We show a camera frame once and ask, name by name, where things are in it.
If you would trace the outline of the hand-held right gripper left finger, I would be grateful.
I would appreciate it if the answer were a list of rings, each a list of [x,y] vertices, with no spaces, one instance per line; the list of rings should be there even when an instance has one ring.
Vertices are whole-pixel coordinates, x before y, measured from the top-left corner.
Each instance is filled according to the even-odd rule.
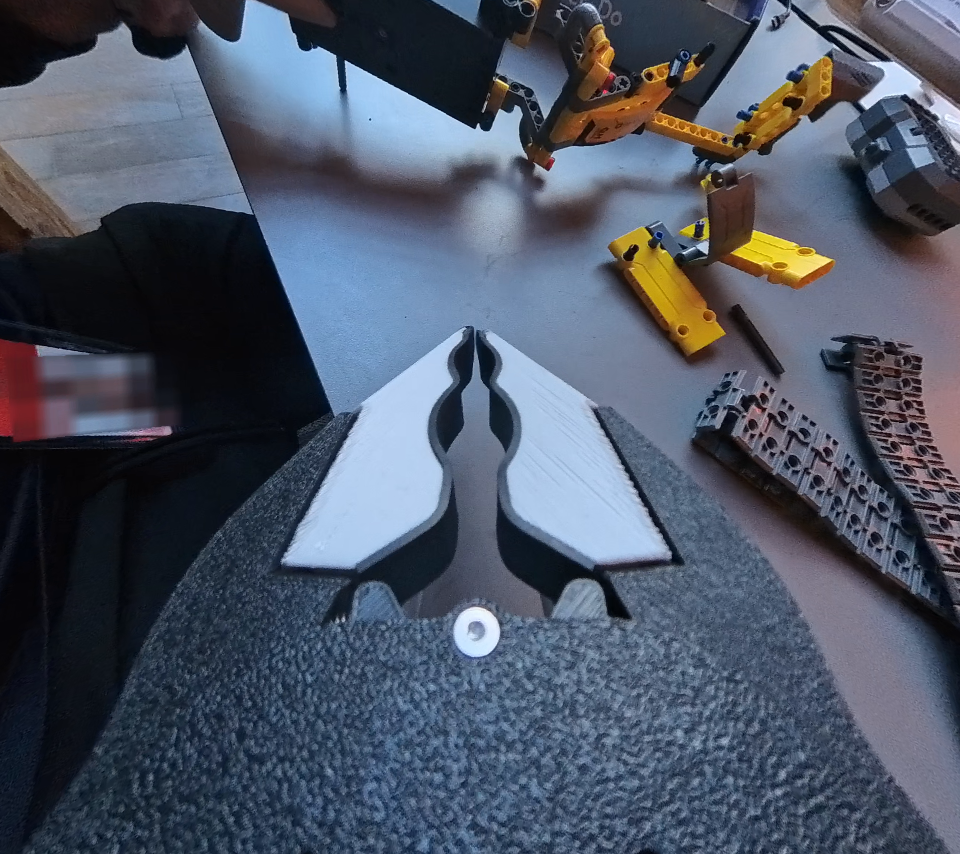
[[[473,369],[474,329],[463,327],[363,402],[282,569],[383,582],[399,601],[438,579],[457,544],[448,451]]]

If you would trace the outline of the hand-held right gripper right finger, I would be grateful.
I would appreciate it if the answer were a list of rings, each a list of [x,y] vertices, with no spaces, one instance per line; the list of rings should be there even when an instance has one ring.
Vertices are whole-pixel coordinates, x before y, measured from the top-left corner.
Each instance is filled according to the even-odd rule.
[[[669,564],[593,401],[497,334],[477,334],[498,468],[497,543],[510,572],[549,601],[576,579]]]

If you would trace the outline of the black yellow toy brick vehicle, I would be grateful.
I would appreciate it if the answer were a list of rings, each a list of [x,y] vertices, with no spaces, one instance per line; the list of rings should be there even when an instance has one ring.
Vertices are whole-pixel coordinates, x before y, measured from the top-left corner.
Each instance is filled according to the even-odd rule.
[[[545,0],[326,1],[334,27],[291,20],[303,49],[324,48],[471,128],[488,130],[499,111],[517,107],[523,152],[546,170],[559,149],[618,140],[647,126],[695,142],[691,129],[658,110],[696,77],[714,44],[618,75],[598,10],[560,8],[558,47],[568,77],[545,112],[532,88],[498,73],[504,45],[529,41]]]

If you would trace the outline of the black toy axle pin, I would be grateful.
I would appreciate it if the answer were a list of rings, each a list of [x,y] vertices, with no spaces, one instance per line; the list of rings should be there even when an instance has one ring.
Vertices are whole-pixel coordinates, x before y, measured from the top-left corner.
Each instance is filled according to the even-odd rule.
[[[775,378],[780,378],[786,371],[783,363],[779,357],[775,355],[774,350],[765,340],[743,306],[735,303],[728,311],[730,319],[750,344],[756,356],[762,360],[764,366]]]

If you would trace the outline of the yellow toy beam assembly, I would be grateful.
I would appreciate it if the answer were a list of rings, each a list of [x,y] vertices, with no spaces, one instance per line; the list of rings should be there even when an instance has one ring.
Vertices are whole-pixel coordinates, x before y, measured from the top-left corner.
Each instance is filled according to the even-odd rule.
[[[644,129],[689,144],[701,160],[732,163],[748,152],[770,153],[802,117],[815,121],[834,104],[857,102],[883,78],[879,65],[834,48],[812,65],[801,64],[789,72],[786,83],[762,102],[739,111],[733,133],[662,112],[654,113]]]

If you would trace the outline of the grey desk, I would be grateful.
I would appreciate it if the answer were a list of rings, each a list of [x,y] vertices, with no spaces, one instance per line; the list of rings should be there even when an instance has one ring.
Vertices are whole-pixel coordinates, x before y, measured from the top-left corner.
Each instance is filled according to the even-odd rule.
[[[762,548],[874,749],[958,849],[954,640],[691,444],[720,375],[764,368],[734,326],[685,360],[610,261],[608,242],[644,221],[696,217],[690,149],[643,135],[528,174],[518,113],[471,130],[354,68],[343,96],[332,56],[299,51],[286,17],[254,2],[238,43],[201,31],[191,53],[334,408],[464,324],[615,407]],[[697,284],[725,325],[744,306],[785,365],[784,395],[849,444],[847,385],[821,348],[846,333],[914,344],[958,471],[958,232],[912,238],[872,212],[848,162],[854,114],[804,121],[744,163],[759,225],[833,257],[833,271],[797,292],[721,265]]]

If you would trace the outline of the yellow toy panels grey hood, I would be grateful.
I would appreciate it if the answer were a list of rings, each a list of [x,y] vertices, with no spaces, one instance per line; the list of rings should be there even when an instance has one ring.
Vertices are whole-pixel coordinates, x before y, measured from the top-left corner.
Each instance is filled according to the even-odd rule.
[[[608,245],[630,286],[669,340],[690,356],[725,332],[687,270],[716,262],[802,288],[829,273],[834,260],[814,248],[755,229],[755,187],[735,166],[702,180],[706,216],[678,232],[662,222],[645,224]]]

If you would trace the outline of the long grey toy track strip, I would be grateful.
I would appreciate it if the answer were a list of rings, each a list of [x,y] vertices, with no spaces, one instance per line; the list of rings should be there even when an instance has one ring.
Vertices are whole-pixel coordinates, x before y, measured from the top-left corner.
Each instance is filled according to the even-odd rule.
[[[770,382],[751,382],[745,370],[725,373],[697,416],[693,442],[958,626],[944,576],[900,503],[839,440],[778,397]]]

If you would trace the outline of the person's dark jacket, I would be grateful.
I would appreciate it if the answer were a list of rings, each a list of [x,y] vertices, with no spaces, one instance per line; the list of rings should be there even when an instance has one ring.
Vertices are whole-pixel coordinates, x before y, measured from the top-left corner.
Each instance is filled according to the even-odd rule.
[[[2,852],[84,764],[210,537],[331,408],[257,220],[129,205],[2,255],[2,326],[154,356],[160,440],[2,452]]]

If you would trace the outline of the light wooden board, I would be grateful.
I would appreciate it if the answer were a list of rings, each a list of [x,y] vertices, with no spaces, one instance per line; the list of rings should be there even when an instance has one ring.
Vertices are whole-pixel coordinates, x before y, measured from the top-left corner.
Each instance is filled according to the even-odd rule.
[[[63,209],[1,149],[1,251],[18,250],[33,238],[78,234]]]

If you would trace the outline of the short grey toy track piece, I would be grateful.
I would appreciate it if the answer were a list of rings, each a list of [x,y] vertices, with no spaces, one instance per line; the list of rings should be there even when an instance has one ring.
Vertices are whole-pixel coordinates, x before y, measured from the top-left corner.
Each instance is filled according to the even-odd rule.
[[[824,365],[851,378],[862,430],[936,569],[954,620],[959,614],[959,482],[935,442],[923,398],[923,357],[876,336],[836,336]]]

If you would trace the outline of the red printed box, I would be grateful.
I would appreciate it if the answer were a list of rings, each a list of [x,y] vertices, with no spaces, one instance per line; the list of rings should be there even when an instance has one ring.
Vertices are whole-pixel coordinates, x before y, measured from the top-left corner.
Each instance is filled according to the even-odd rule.
[[[37,347],[1,341],[1,436],[14,442],[42,436]]]

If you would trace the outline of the dark grey brick block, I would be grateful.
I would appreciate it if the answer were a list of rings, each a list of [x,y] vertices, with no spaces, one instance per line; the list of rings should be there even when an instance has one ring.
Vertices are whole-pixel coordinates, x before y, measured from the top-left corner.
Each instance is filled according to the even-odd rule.
[[[875,204],[912,231],[959,224],[959,156],[936,117],[906,95],[887,96],[846,126]]]

